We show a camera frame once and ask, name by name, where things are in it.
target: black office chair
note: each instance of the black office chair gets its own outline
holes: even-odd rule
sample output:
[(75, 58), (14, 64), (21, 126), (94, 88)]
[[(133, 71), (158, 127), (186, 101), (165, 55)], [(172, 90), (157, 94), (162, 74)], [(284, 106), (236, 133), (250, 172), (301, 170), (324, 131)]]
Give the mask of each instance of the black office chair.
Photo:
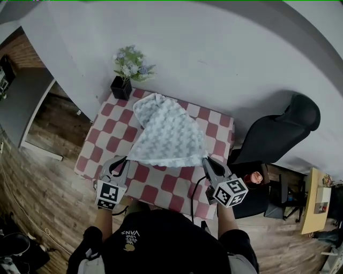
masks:
[[(319, 123), (320, 110), (316, 103), (305, 95), (295, 94), (284, 114), (265, 116), (253, 123), (242, 148), (232, 151), (227, 165), (232, 172), (238, 171), (238, 177), (249, 174), (248, 170), (258, 171), (261, 166), (266, 169), (265, 164), (278, 161), (311, 131), (315, 131)], [(269, 204), (269, 187), (266, 185), (269, 178), (264, 179), (261, 188), (250, 189), (244, 201), (233, 207), (236, 218), (265, 212)]]

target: white cord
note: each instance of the white cord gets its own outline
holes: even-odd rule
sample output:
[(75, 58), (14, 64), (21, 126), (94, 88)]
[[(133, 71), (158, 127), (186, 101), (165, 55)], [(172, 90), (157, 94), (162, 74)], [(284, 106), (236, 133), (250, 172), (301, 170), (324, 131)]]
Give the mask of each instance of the white cord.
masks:
[(13, 196), (13, 199), (15, 200), (15, 202), (17, 203), (17, 205), (21, 208), (21, 210), (24, 212), (24, 214), (26, 215), (26, 217), (31, 221), (31, 223), (33, 223), (33, 224), (38, 228), (39, 231), (43, 232), (45, 235), (47, 235), (47, 236), (50, 238), (51, 241), (53, 241), (56, 245), (58, 245), (58, 246), (61, 247), (65, 252), (67, 252), (69, 255), (71, 255), (71, 253), (70, 253), (68, 250), (66, 250), (63, 246), (61, 246), (59, 243), (57, 243), (57, 242), (50, 236), (50, 235), (51, 235), (50, 229), (48, 229), (48, 228), (46, 227), (46, 228), (45, 228), (45, 231), (41, 230), (41, 229), (39, 228), (39, 226), (37, 226), (36, 223), (28, 216), (28, 214), (27, 214), (27, 213), (25, 212), (25, 210), (21, 207), (21, 205), (18, 203), (16, 197), (15, 197), (14, 194), (12, 193), (12, 189), (11, 189), (11, 187), (10, 187), (8, 181), (7, 181), (7, 176), (6, 176), (6, 172), (5, 172), (5, 170), (4, 170), (4, 166), (2, 165), (2, 155), (0, 155), (0, 164), (1, 164), (2, 171), (3, 171), (4, 175), (5, 175), (5, 182), (6, 182), (6, 184), (7, 184), (7, 187), (9, 188), (9, 190), (10, 190), (12, 196)]

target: potted plant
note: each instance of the potted plant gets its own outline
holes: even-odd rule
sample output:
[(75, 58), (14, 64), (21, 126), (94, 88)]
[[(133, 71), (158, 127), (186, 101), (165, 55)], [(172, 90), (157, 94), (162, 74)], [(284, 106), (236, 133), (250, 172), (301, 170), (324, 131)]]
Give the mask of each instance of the potted plant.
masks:
[(150, 79), (155, 73), (152, 71), (155, 65), (147, 65), (145, 56), (135, 45), (119, 49), (117, 55), (113, 56), (118, 74), (111, 84), (111, 90), (115, 98), (129, 100), (132, 92), (131, 79), (143, 82)]

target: brick wall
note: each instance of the brick wall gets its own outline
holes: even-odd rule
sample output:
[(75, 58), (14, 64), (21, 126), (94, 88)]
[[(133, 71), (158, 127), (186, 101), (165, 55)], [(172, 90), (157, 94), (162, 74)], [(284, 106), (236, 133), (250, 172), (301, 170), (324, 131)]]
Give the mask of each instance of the brick wall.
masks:
[(45, 67), (25, 34), (16, 37), (0, 50), (0, 58), (7, 54), (17, 69), (22, 67)]

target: white box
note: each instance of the white box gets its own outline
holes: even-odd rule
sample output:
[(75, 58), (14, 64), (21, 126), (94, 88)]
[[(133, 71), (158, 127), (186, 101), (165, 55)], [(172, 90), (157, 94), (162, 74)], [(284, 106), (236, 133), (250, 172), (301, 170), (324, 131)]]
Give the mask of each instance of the white box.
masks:
[(318, 187), (316, 203), (329, 203), (331, 196), (331, 188), (329, 187)]

